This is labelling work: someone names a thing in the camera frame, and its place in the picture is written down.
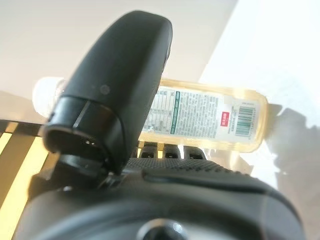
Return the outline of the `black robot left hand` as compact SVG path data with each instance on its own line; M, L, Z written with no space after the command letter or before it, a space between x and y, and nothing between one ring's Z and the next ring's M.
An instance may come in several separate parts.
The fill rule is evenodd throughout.
M49 109L52 170L33 175L16 240L303 240L293 205L205 159L132 158L160 85L171 22L131 11L96 41Z

